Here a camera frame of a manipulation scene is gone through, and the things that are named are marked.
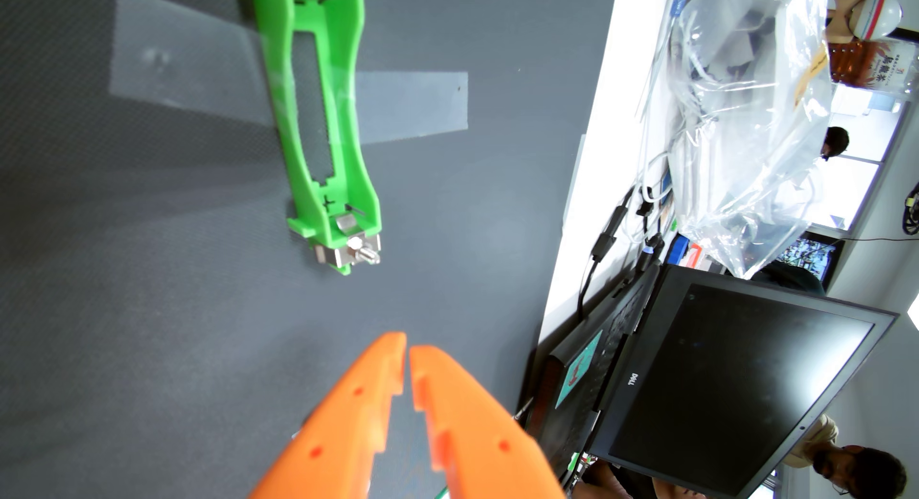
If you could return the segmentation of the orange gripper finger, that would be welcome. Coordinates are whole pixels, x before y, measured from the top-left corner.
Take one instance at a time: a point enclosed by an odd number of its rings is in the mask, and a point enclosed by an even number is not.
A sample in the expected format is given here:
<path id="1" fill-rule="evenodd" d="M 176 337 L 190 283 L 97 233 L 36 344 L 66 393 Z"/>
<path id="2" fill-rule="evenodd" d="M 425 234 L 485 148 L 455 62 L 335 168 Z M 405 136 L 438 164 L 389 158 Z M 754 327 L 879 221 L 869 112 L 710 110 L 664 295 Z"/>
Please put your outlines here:
<path id="1" fill-rule="evenodd" d="M 315 407 L 251 498 L 367 498 L 403 393 L 407 337 L 382 334 Z"/>
<path id="2" fill-rule="evenodd" d="M 565 498 L 535 439 L 449 354 L 417 345 L 409 362 L 431 468 L 451 498 Z"/>

